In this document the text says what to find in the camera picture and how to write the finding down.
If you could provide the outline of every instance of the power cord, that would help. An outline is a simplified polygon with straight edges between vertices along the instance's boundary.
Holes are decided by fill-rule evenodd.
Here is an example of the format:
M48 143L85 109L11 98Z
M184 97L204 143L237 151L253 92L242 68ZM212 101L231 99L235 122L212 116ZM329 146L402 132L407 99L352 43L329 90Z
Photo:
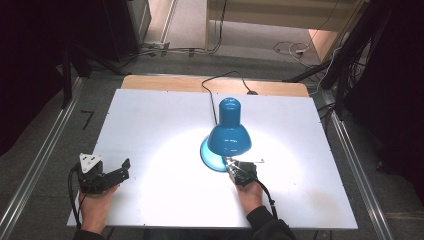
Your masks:
M305 66L305 67L307 67L307 68L313 68L314 66L313 65L309 65L309 64L306 64L306 63L304 63L304 62L302 62L301 60L300 60L300 58L303 56L303 53L305 53L308 49L309 49L309 47L310 47L310 45L312 44L312 41L314 40L314 38L315 38L315 35L318 33L318 31L319 30L321 30L322 29L322 27L330 20L330 18L331 18L331 16L333 15L333 13L334 13L334 10L337 8L337 5L339 4L339 1L340 0L337 0L336 1L336 3L334 4L334 7L332 8L332 10L331 10L331 12L330 12L330 14L328 15L328 17L327 17L327 19L321 24L321 26L319 26L318 27L318 29L315 31L315 33L314 33L314 35L312 35L312 37L311 37L311 40L309 41L309 43L308 44L306 44L306 43L301 43L301 42L287 42L287 43L290 43L290 46L289 46L289 48L288 48L288 50L289 50L289 54L290 54L290 56L294 59L294 60L296 60L298 63L300 63L300 64L302 64L303 66ZM279 44L281 44L281 43L285 43L285 42L277 42L275 45L274 45L274 47L272 48L275 52L277 52L277 53L280 53L280 51L278 50L278 49L276 49L276 47L279 45ZM305 46L305 48L303 48L303 49L298 49L298 50L296 50L295 51L295 53L298 55L298 57L297 56L295 56L295 54L292 52L292 47L294 47L294 46L298 46L298 45L304 45Z
M240 72L238 72L238 71L230 71L230 72L224 73L224 74L222 74L222 75L215 76L215 77L211 77L211 78L208 78L208 79L204 80L204 81L202 82L202 87L203 87L204 89L206 89L206 90L209 92L209 95L210 95L210 98L211 98L211 102L212 102L212 110L213 110L213 116L214 116L214 120L215 120L215 125L218 125L218 119L217 119L217 117L216 117L215 104L214 104L214 101L213 101L212 91L211 91L209 88L207 88L207 87L205 86L205 83L206 83L206 82L208 82L208 81L211 81L211 80L213 80L213 79L217 79L217 78L220 78L220 77L225 77L225 76L227 76L227 75L229 75L229 74L231 74L231 73L237 73L237 74L240 76L240 78L241 78L241 80L242 80L242 82L243 82L244 87L246 87L246 89L247 89L247 91L248 91L248 92L247 92L247 94L250 94L250 95L258 95L258 93L257 93L257 92L252 91L252 90L251 90L251 89L247 86L247 84L246 84L246 82L245 82L245 80L244 80L243 76L242 76L242 75L241 75L241 73L240 73Z
M244 169L242 169L242 168L240 168L239 166L237 166L237 165L235 165L234 164L234 161L237 161L237 160L229 160L229 164L227 164L227 166L229 166L230 168L231 167L234 167L234 168L237 168L240 172L242 172L244 175L246 175L248 178L250 178L250 179L253 179L255 182L257 182L260 186L261 186L261 188L262 188L262 190L265 192L265 194L268 196L268 201L269 201L269 205L271 206L271 211L272 211L272 216L275 218L275 219L277 219L278 220L278 214L277 214L277 210L276 210L276 208L275 208L275 200L273 200L272 198L271 198L271 194L269 193L269 190L268 190L268 188L267 187L265 187L265 185L261 182L261 181L259 181L259 179L256 177L256 176L253 176L252 174L250 174L250 173L248 173L248 172L246 172Z
M205 48L167 48L167 49L158 49L158 48L153 48L153 49L149 49L143 52L140 52L138 54L134 54L132 56L126 57L126 58L122 58L121 60L128 60L126 63L124 63L121 66L118 66L118 69L122 69L124 67L126 67L128 64L130 64L135 58L139 57L139 56L143 56L143 55L151 55L154 53L163 53L163 52L174 52L174 53L188 53L188 54L214 54L218 51L218 49L221 47L221 43L222 43L222 27L224 25L224 17L225 17L225 10L227 8L227 0L224 1L224 7L222 9L222 13L221 13L221 19L220 19L220 25L219 25L219 38L218 38L218 43L215 45L214 48L212 49L205 49Z
M327 68L327 70L325 71L324 77L322 77L322 78L321 78L321 80L318 82L318 84L317 84L317 89L315 90L315 92L310 93L310 94L309 94L309 96L314 95L314 94L316 94L316 93L318 92L318 90L319 90L319 86L321 85L322 80L324 80L324 78L327 76L327 74L328 74L328 70L331 68L331 65L333 65L333 61L334 61L334 58L335 58L335 54L336 54L336 52L337 52L338 50L340 50L340 48L342 48L342 47L336 48L336 49L334 50L334 52L333 52L333 54L332 54L332 58L331 58L330 65L328 65L328 68Z

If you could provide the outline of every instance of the person's right hand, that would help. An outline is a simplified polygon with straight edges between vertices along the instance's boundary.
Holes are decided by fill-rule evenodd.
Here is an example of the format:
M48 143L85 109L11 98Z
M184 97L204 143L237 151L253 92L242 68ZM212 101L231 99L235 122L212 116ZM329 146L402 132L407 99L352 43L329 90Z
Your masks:
M262 187L253 181L246 186L236 185L241 207L246 215L262 206Z
M79 202L84 199L81 204L82 226L81 230L101 234L106 226L106 218L109 214L110 203L113 194L118 189L119 185L112 187L103 194L85 196L80 193Z

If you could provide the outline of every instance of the gray floor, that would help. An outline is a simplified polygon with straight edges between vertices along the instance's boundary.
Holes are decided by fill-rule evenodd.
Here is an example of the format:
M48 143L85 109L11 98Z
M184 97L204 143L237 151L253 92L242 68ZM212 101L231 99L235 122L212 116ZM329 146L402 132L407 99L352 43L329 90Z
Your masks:
M232 48L233 39L226 35L223 42L223 54L195 55L189 58L185 54L168 53L164 57L141 56L132 61L123 70L132 74L182 74L196 76L216 76L228 71L237 70L245 78L263 79L265 81L280 81L296 76L305 71L305 67L295 62L284 52L278 54L272 49L272 41L268 41L268 49L260 50L256 43L246 43L252 52L261 54L257 58L245 54L245 48ZM308 35L300 31L299 39L290 41L308 42ZM316 63L313 49L304 60ZM67 193L67 174L78 161L81 152L89 153L94 149L103 121L107 114L115 89L119 88L123 77L113 75L108 70L92 63L96 69L90 79L84 79L82 92L71 114L62 135L53 149L48 162L38 179L19 220L9 239L71 239L74 228L66 227L70 213ZM314 91L313 81L305 80L310 91ZM317 107L325 105L320 94L313 96ZM34 161L38 150L47 137L57 115L60 112L62 93L53 98L37 118L27 127L15 146L0 157L0 212L4 213L8 202L19 187L26 171ZM85 130L87 115L81 110L94 111L93 118ZM357 150L359 158L380 201L385 213L417 213L424 212L422 203L418 200L410 183L396 175L386 175L375 170L378 159L375 156L366 129L358 125L354 118L345 113L345 123ZM352 171L347 163L345 153L332 124L329 124L328 141L339 169L346 192L359 225L358 230L332 231L333 239L378 239L368 211L364 205ZM388 218L395 239L424 239L424 220L403 218ZM299 239L312 239L314 230L295 230ZM142 239L143 229L117 228L111 239ZM329 239L329 231L320 231L318 239Z

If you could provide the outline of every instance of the black sleeve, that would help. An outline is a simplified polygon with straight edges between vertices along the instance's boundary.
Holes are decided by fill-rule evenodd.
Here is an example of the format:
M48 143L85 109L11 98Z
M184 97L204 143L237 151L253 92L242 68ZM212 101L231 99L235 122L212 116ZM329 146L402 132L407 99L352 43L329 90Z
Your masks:
M105 240L102 235L92 233L84 230L78 230L75 232L72 240Z
M295 240L293 232L283 220L275 219L265 206L247 215L253 229L253 240Z

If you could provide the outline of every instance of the black cable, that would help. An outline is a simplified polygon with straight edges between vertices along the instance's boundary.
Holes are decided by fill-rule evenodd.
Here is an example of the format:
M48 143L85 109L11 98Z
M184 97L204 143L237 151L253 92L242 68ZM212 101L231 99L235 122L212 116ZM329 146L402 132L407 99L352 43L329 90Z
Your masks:
M219 25L219 38L218 38L218 43L215 45L214 48L212 49L204 49L204 48L168 48L168 49L153 49L153 50L146 50L144 52L135 54L133 56L130 56L128 58L124 58L124 59L133 59L136 57L139 57L141 55L148 55L151 53L157 53L157 52L182 52L182 53L199 53L199 54L214 54L218 51L218 49L221 47L221 43L222 43L222 28L224 25L224 18L225 18L225 11L227 8L227 0L225 0L224 2L224 7L222 9L222 14L221 14L221 19L220 19L220 25Z
M75 206L74 192L72 190L72 175L74 174L74 172L78 171L79 166L80 166L79 163L75 164L75 166L71 169L71 171L69 172L69 175L68 175L68 195L69 195L69 199L71 201L72 212L74 213L74 217L75 217L75 221L77 223L77 229L78 230L81 229L81 222L79 220L77 207Z
M275 209L275 200L271 198L271 194L269 193L268 188L266 188L265 185L261 181L259 181L258 178L255 178L255 181L259 183L259 185L261 185L262 189L268 196L268 201L269 201L269 205L271 206L272 216L274 216L274 218L278 220L277 210Z
M328 22L328 20L330 20L330 18L331 18L331 16L333 15L333 13L334 13L334 10L336 9L336 7L337 7L337 4L339 4L339 1L340 0L337 0L336 1L336 4L334 4L334 7L333 7L333 9L331 10L331 12L330 12L330 15L328 15L328 17L327 17L327 19L325 20L325 22L323 23L323 24L321 24L321 26L319 26L319 28L315 31L315 33L314 33L314 35L312 36L312 38L311 38L311 41L309 42L309 44L308 44L308 47L309 47L309 45L311 45L311 43L312 43L312 40L314 39L314 37L315 37L315 35L317 34L317 32L319 31L319 30L321 30L321 28L322 27L324 27L324 25Z
M263 190L263 191L265 192L265 194L268 196L268 201L269 201L269 205L271 206L272 216L273 216L275 219L277 219L277 220L278 220L277 210L275 209L275 201L271 198L271 194L269 193L268 188L267 188L267 187L265 187L265 185L264 185L261 181L259 181L259 179L258 179L256 176L253 176L253 175L249 174L248 172L244 171L242 168L240 168L240 167L238 167L238 166L236 166L236 165L234 165L234 164L231 164L231 166L232 166L232 167L235 167L235 168L237 168L238 170L240 170L241 172L243 172L243 174L245 174L247 177L249 177L249 178L251 178L251 179L254 179L254 180L255 180L255 182L257 182L257 183L261 186L262 190Z
M246 87L246 89L247 89L247 91L248 91L248 94L249 94L249 93L256 93L255 91L252 91L252 90L251 90L251 89L247 86L247 84L246 84L246 82L245 82L245 80L244 80L243 76L242 76L242 75L241 75L241 73L239 73L238 71L231 71L231 72L227 72L227 73L224 73L224 74L222 74L222 75L215 76L215 77L211 77L211 78L208 78L208 79L204 80L204 81L202 82L202 87L203 87L204 89L206 89L206 90L209 92L209 95L210 95L210 97L211 97L212 110L213 110L213 116L214 116L214 120L215 120L215 125L218 125L218 119L217 119L217 117L216 117L215 104L214 104L214 101L213 101L212 91L211 91L209 88L205 87L205 85L204 85L204 84L205 84L205 82L208 82L208 81L213 80L213 79L216 79L216 78L220 78L220 77L227 76L227 75L229 75L229 74L231 74L231 73L237 73L237 74L240 76L240 78L241 78L241 79L242 79L242 81L243 81L243 85Z

